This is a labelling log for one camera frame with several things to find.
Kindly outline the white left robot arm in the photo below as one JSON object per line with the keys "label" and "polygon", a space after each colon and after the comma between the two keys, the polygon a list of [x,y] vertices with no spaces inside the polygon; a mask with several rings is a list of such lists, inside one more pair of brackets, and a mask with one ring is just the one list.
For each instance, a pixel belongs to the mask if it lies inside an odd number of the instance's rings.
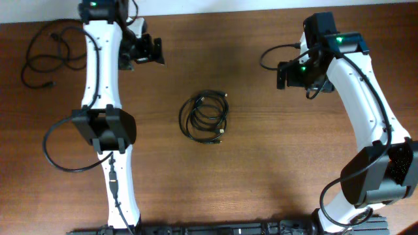
{"label": "white left robot arm", "polygon": [[108,221],[99,234],[140,234],[131,156],[137,137],[134,117],[123,110],[118,72],[132,64],[164,64],[162,40],[152,38],[143,18],[128,16],[127,1],[82,1],[87,77],[80,115],[72,123],[93,146],[103,169]]}

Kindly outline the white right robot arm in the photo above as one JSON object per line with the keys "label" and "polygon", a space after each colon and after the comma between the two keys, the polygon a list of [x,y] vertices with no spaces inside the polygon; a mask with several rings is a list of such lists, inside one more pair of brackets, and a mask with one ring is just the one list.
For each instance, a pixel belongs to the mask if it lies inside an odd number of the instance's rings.
{"label": "white right robot arm", "polygon": [[338,92],[357,141],[357,154],[334,183],[334,199],[321,202],[305,226],[291,232],[384,234],[373,213],[410,197],[417,187],[417,142],[391,110],[372,68],[370,51],[358,32],[341,33],[331,12],[303,23],[300,55],[277,67],[277,87],[302,87],[308,99]]}

